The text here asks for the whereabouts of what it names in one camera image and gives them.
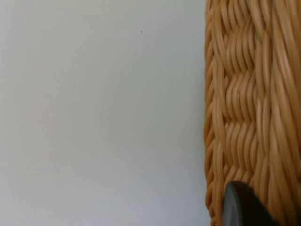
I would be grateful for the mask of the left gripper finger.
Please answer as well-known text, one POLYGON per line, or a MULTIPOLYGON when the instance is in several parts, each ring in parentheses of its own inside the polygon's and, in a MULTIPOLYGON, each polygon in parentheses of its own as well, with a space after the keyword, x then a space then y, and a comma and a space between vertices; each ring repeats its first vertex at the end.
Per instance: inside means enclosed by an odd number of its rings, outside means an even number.
POLYGON ((277 226, 253 189, 241 181, 227 184, 223 201, 224 226, 277 226))

